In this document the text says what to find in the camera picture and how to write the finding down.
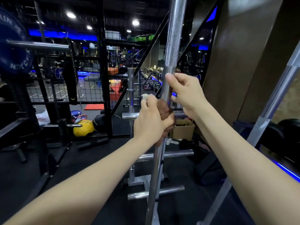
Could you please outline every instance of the chain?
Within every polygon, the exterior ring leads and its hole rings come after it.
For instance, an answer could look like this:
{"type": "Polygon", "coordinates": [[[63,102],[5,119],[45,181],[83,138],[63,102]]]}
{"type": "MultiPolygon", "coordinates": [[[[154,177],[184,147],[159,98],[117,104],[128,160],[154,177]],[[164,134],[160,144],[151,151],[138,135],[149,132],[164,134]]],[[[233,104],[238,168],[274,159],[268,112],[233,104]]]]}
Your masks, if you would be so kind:
{"type": "Polygon", "coordinates": [[[67,41],[68,41],[68,44],[70,46],[70,55],[71,55],[71,59],[72,59],[72,65],[73,65],[73,70],[74,70],[74,75],[75,75],[75,79],[76,79],[76,86],[77,86],[77,95],[79,94],[80,95],[80,109],[82,110],[82,96],[81,96],[81,90],[80,90],[80,87],[79,87],[79,80],[78,80],[78,77],[77,77],[77,74],[76,74],[76,67],[75,67],[75,61],[74,61],[74,56],[73,56],[73,51],[71,49],[71,43],[70,43],[70,40],[67,38],[67,41]]]}

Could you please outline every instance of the yellow ball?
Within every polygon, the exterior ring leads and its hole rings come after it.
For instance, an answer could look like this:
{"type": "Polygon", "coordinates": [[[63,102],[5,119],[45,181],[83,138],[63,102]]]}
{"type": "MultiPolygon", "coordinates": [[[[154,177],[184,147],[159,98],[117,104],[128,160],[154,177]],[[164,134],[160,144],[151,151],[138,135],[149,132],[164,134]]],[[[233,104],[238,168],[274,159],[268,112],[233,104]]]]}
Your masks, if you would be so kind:
{"type": "Polygon", "coordinates": [[[95,131],[93,122],[90,120],[81,120],[77,124],[82,125],[82,127],[73,128],[73,134],[75,136],[86,136],[88,133],[95,131]]]}

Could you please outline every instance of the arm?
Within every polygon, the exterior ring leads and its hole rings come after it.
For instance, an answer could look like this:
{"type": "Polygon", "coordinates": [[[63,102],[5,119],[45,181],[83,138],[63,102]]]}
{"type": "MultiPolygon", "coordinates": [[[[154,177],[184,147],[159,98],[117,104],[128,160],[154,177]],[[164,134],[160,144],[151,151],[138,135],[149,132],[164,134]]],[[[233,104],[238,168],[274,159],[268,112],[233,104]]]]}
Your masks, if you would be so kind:
{"type": "Polygon", "coordinates": [[[205,99],[198,79],[181,73],[166,79],[177,92],[172,99],[195,120],[255,223],[299,224],[299,183],[224,121],[205,99]]]}
{"type": "Polygon", "coordinates": [[[90,224],[130,166],[174,123],[160,118],[155,96],[142,101],[135,136],[125,145],[33,200],[5,225],[90,224]]]}

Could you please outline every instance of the red mat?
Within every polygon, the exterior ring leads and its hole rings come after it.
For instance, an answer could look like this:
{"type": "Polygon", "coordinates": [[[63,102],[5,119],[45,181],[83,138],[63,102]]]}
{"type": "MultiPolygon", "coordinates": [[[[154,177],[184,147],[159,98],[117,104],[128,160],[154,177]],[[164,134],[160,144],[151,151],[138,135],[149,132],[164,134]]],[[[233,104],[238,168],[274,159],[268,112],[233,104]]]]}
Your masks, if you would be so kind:
{"type": "Polygon", "coordinates": [[[103,110],[104,104],[88,104],[84,110],[103,110]]]}

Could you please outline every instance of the forearm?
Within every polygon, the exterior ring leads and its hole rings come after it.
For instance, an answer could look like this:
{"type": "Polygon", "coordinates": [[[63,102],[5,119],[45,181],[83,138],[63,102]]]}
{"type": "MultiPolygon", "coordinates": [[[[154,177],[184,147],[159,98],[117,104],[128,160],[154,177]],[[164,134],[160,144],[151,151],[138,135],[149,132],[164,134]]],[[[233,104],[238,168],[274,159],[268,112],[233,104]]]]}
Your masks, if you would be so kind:
{"type": "Polygon", "coordinates": [[[208,105],[195,120],[257,224],[298,224],[299,184],[208,105]]]}
{"type": "Polygon", "coordinates": [[[7,224],[90,224],[130,166],[152,145],[131,139],[29,203],[7,224]]]}

